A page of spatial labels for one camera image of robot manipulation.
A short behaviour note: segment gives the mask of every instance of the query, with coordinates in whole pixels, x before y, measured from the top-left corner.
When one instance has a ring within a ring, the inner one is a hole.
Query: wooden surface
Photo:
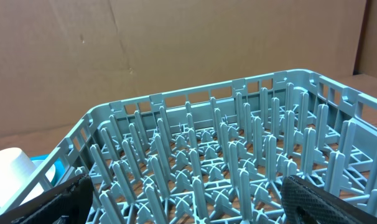
[[[373,97],[377,98],[377,78],[371,77],[368,75],[356,75],[353,77],[347,77],[347,78],[341,78],[337,80],[345,85],[348,85],[350,87],[356,88],[357,90],[360,90],[364,93],[367,93]],[[364,118],[369,121],[371,124],[377,126],[377,114],[374,113],[372,110],[365,109],[363,112]],[[62,138],[73,128],[73,125],[69,126],[62,126],[60,128],[55,129],[48,129],[44,131],[37,131],[33,133],[28,134],[18,134],[18,135],[12,135],[7,136],[4,138],[0,138],[0,150],[5,149],[8,147],[20,147],[22,148],[28,156],[38,156],[42,154],[48,154],[50,153],[54,147],[62,140]],[[300,152],[302,149],[301,147],[297,146],[294,149],[296,152]],[[300,166],[300,159],[294,159],[294,161],[297,163],[298,167]],[[174,165],[174,160],[170,160],[171,165]],[[261,174],[265,173],[265,170],[263,167],[259,167],[258,172]],[[230,174],[228,171],[225,171],[224,176],[226,178],[229,178]],[[133,186],[134,191],[137,194],[140,194],[142,192],[142,184],[138,183],[137,185]],[[174,183],[169,182],[170,189],[173,189]],[[350,194],[340,195],[341,198],[345,197],[351,197]],[[240,207],[240,203],[237,198],[233,201],[233,206],[235,208]],[[260,204],[257,208],[264,208],[267,210],[273,210],[272,207]],[[208,205],[208,211],[213,211],[213,206]],[[169,217],[172,218],[174,216],[175,208],[170,208]],[[192,223],[193,220],[190,217],[185,217],[182,219],[182,223]]]

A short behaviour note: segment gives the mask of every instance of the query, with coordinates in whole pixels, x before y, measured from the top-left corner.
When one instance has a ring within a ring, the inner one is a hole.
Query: dish rack
[[[231,95],[215,97],[220,88]],[[0,213],[37,183],[50,189],[45,173],[60,159],[57,184],[85,173],[97,189],[87,223],[284,223],[287,175],[377,217],[377,128],[365,105],[377,110],[377,99],[301,69],[98,105]]]

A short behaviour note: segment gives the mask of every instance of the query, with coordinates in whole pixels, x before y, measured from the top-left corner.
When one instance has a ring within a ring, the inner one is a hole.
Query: white plastic cup
[[[0,207],[20,189],[35,171],[35,164],[17,147],[0,151]],[[37,184],[22,203],[28,202],[43,192]]]

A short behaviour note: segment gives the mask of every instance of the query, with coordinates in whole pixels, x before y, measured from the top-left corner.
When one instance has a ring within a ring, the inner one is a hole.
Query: black object
[[[0,224],[85,224],[93,201],[93,184],[80,174],[31,201],[0,215]]]
[[[292,175],[282,182],[282,206],[290,224],[374,223],[377,218]]]

